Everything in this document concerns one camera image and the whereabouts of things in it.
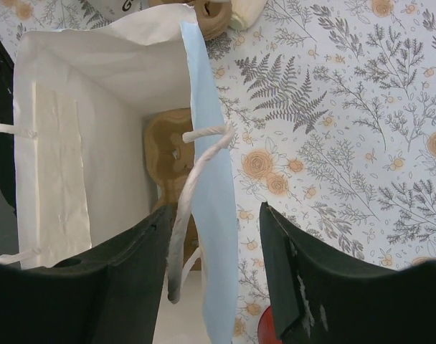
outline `white rope handle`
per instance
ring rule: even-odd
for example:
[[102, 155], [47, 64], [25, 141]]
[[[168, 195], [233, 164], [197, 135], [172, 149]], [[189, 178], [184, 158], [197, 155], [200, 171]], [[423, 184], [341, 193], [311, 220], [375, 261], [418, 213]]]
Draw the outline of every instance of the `white rope handle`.
[[183, 245], [188, 229], [189, 217], [191, 216], [191, 201], [194, 190], [196, 189], [197, 182], [206, 164], [216, 156], [221, 149], [228, 147], [234, 138], [235, 130], [231, 125], [204, 128], [183, 134], [183, 141], [189, 143], [197, 138], [209, 135], [223, 135], [223, 137], [213, 146], [209, 147], [194, 164], [178, 200], [178, 209], [176, 210], [175, 224], [172, 229], [169, 255], [167, 257], [169, 300], [174, 304], [180, 300], [182, 282], [186, 279], [194, 262], [202, 254], [200, 248], [196, 249], [193, 257], [188, 260], [183, 272]]
[[[17, 125], [7, 125], [0, 123], [0, 133], [11, 134], [20, 136], [22, 138], [37, 138], [37, 133], [29, 129], [21, 128]], [[22, 260], [30, 259], [39, 254], [39, 249], [30, 249], [28, 251], [20, 252], [18, 254], [2, 254], [0, 256], [0, 264], [12, 264]]]
[[39, 249], [30, 249], [28, 251], [20, 252], [18, 254], [2, 254], [0, 256], [0, 264], [8, 265], [8, 264], [12, 264], [12, 263], [17, 263], [17, 262], [20, 262], [22, 260], [27, 260], [27, 259], [33, 258], [33, 257], [37, 256], [38, 254], [40, 254]]
[[0, 133], [12, 134], [23, 138], [36, 138], [37, 134], [34, 131], [20, 128], [17, 125], [8, 125], [0, 123]]

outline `paper bag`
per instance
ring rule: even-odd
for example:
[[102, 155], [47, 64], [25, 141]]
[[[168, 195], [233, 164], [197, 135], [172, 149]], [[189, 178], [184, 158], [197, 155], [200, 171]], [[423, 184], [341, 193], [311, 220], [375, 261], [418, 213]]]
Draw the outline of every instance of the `paper bag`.
[[[195, 130], [224, 125], [186, 5], [153, 7], [92, 31], [23, 35], [14, 126], [0, 125], [15, 134], [22, 268], [51, 267], [145, 218], [157, 194], [144, 168], [143, 126], [156, 113], [187, 107]], [[196, 140], [196, 154], [218, 140]], [[192, 201], [207, 256], [204, 321], [212, 343], [229, 344], [238, 284], [229, 151], [208, 163]]]

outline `black plastic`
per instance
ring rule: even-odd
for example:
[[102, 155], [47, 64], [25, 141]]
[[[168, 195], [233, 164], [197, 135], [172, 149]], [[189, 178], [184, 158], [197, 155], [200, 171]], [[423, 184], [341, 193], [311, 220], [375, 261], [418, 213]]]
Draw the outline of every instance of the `black plastic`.
[[165, 206], [56, 267], [0, 265], [0, 343], [152, 343], [170, 236]]
[[267, 204], [260, 232], [275, 329], [284, 344], [436, 344], [436, 261], [402, 271], [368, 264]]
[[[13, 124], [12, 86], [14, 64], [0, 42], [0, 123]], [[0, 133], [0, 190], [8, 204], [16, 208], [14, 137]]]

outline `floral wallpaper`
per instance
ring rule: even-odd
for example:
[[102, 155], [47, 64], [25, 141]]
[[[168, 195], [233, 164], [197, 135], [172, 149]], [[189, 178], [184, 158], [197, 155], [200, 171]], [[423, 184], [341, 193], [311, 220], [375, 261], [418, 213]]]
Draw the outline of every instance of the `floral wallpaper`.
[[[12, 56], [27, 30], [107, 23], [85, 0], [0, 0]], [[207, 49], [236, 128], [234, 344], [257, 343], [269, 305], [263, 201], [357, 259], [436, 259], [436, 1], [268, 0], [251, 29]]]

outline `light blue paper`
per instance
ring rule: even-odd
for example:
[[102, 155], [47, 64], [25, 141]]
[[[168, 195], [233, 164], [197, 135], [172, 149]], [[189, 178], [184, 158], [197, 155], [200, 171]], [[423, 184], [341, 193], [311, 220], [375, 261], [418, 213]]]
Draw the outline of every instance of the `light blue paper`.
[[[191, 112], [195, 130], [224, 125], [217, 88], [197, 24], [181, 23], [191, 78]], [[195, 141], [196, 159], [221, 136]], [[197, 230], [207, 253], [208, 283], [202, 315], [212, 344], [230, 344], [238, 293], [237, 214], [228, 150], [204, 169], [192, 202]]]

